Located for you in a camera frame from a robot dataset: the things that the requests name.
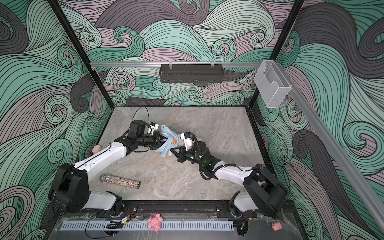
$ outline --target sparkly cylinder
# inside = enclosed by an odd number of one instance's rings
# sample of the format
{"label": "sparkly cylinder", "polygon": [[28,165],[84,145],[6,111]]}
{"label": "sparkly cylinder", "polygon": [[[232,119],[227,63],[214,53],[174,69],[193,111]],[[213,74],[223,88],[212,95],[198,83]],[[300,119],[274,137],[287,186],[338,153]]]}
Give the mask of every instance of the sparkly cylinder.
{"label": "sparkly cylinder", "polygon": [[108,182],[108,183],[112,183],[112,184],[116,184],[124,187],[130,187],[134,189],[139,189],[140,187],[139,181],[135,181],[135,180],[131,180],[123,177],[116,177],[109,174],[104,174],[103,176],[101,176],[100,181]]}

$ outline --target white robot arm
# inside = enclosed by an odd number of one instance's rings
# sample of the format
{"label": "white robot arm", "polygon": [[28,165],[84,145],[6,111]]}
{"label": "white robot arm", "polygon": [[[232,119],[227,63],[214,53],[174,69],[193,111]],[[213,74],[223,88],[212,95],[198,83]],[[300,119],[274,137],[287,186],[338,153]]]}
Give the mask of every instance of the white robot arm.
{"label": "white robot arm", "polygon": [[[154,123],[149,125],[141,120],[132,121],[127,136],[117,138],[99,153],[74,165],[61,165],[48,198],[71,213],[81,209],[104,209],[118,215],[123,209],[121,197],[111,192],[90,192],[88,182],[111,163],[135,151],[138,146],[148,146],[150,150],[160,147],[166,138],[156,131],[157,127]],[[205,143],[198,142],[190,132],[180,137],[184,146],[171,149],[178,162],[188,160],[198,163],[200,174],[205,180],[225,179],[245,186],[247,192],[239,193],[233,201],[238,210],[245,212],[261,209],[266,214],[276,213],[286,196],[286,189],[265,167],[226,164],[212,156]]]}

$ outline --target pink pig toy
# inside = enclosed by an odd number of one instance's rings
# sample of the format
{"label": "pink pig toy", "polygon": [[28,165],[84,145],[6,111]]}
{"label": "pink pig toy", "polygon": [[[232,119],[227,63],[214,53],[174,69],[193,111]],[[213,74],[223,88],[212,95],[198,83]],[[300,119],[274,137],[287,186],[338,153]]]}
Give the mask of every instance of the pink pig toy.
{"label": "pink pig toy", "polygon": [[148,229],[151,230],[153,228],[155,232],[161,229],[160,223],[163,221],[163,218],[160,217],[160,214],[155,214],[153,217],[149,217],[148,219]]}
{"label": "pink pig toy", "polygon": [[279,222],[275,222],[275,223],[272,224],[272,230],[273,231],[277,231],[277,230],[280,230],[282,228],[283,228],[283,226]]}

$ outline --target swirl pattern wallpaper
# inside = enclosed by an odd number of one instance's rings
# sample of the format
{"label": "swirl pattern wallpaper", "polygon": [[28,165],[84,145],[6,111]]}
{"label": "swirl pattern wallpaper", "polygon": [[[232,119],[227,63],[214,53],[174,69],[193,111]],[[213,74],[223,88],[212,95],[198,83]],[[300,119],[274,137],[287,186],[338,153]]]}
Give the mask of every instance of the swirl pattern wallpaper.
{"label": "swirl pattern wallpaper", "polygon": [[[313,5],[322,0],[310,0]],[[91,61],[269,59],[293,0],[59,0]],[[113,103],[247,106],[257,69],[223,83],[161,83],[159,68],[98,68]]]}
{"label": "swirl pattern wallpaper", "polygon": [[111,109],[46,0],[0,1],[0,238],[43,239],[56,169],[91,153]]}
{"label": "swirl pattern wallpaper", "polygon": [[[293,85],[384,200],[384,1],[304,6],[279,54]],[[279,178],[290,185],[309,239],[384,234],[290,95],[257,99],[256,120]]]}

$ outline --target marble floor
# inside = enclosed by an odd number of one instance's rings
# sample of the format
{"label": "marble floor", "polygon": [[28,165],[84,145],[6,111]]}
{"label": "marble floor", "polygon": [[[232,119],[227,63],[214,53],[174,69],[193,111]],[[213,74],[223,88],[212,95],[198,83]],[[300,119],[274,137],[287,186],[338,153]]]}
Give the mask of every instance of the marble floor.
{"label": "marble floor", "polygon": [[[99,144],[104,148],[129,127],[137,108],[115,108]],[[255,135],[245,108],[148,108],[151,122],[167,125],[180,134],[193,132],[204,141],[210,153],[239,166],[263,163]],[[147,121],[147,111],[141,108],[135,119]],[[101,175],[125,177],[141,181],[140,189],[101,183]],[[213,200],[230,199],[243,186],[227,180],[202,179],[198,165],[179,163],[174,155],[160,157],[155,151],[131,153],[114,162],[89,184],[91,190],[106,190],[129,200]]]}

